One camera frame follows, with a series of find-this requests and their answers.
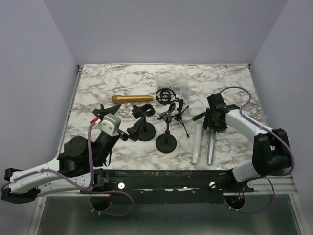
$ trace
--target white wall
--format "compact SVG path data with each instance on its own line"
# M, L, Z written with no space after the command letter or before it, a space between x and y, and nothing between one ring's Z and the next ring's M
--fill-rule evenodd
M313 1L289 0L252 64L268 123L287 131L293 173L313 231Z
M44 0L74 59L252 63L287 0Z
M1 1L0 184L55 156L77 67L42 0ZM0 200L0 234L27 234L34 204Z

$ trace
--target marble table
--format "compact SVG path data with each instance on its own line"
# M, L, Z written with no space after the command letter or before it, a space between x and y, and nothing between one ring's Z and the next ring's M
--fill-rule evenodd
M113 95L154 95L156 81L164 74L175 81L187 80L190 89L189 109L183 121L190 134L187 138L183 127L176 121L170 126L171 134L177 139L177 147L170 154L163 154L156 148L156 138L164 133L166 124L157 120L158 115L168 109L156 100L151 102L156 114L147 121L156 128L156 136L149 142L126 142L119 140L112 153L112 163L108 169L132 170L228 170L241 165L252 158L252 143L237 130L229 127L225 133L216 137L215 157L212 165L206 163L208 133L203 132L201 156L196 165L192 165L195 123L192 117L202 113L208 107L206 97L217 93L227 86L242 86L252 94L251 103L245 112L254 119L265 122L260 103L252 83L247 65L173 65L173 64L99 64L84 65L76 97L71 109L64 142L76 135L87 137L89 122L94 118L91 113L100 104L113 106ZM238 89L223 93L227 104L240 106L247 95ZM120 129L126 130L136 122L132 116L134 103L122 104L116 115L121 119ZM94 141L100 131L94 129Z

